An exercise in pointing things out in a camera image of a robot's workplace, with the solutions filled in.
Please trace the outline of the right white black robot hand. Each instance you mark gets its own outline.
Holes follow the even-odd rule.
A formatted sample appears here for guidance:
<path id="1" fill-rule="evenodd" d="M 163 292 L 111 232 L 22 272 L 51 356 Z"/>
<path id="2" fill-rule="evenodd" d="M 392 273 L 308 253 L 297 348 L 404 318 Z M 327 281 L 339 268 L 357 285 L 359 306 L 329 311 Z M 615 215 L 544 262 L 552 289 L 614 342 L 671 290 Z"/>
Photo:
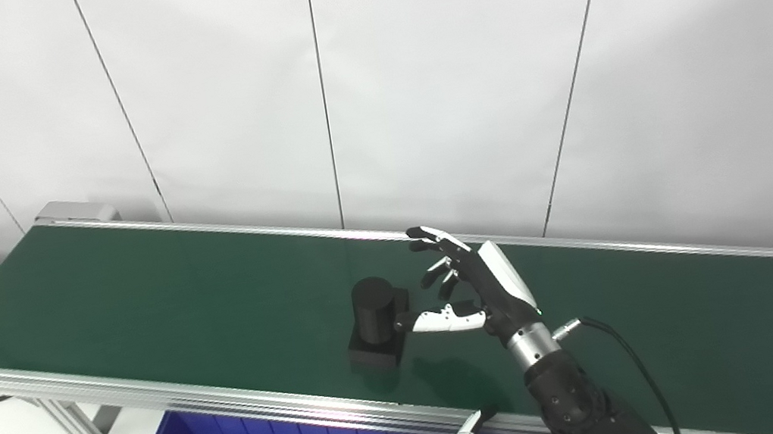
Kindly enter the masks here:
<path id="1" fill-rule="evenodd" d="M 472 247 L 437 228 L 405 231 L 409 248 L 436 251 L 440 259 L 426 269 L 420 284 L 438 283 L 439 308 L 398 314 L 394 329 L 404 333 L 461 332 L 481 329 L 508 345 L 514 336 L 542 319 L 534 296 L 495 242 Z"/>

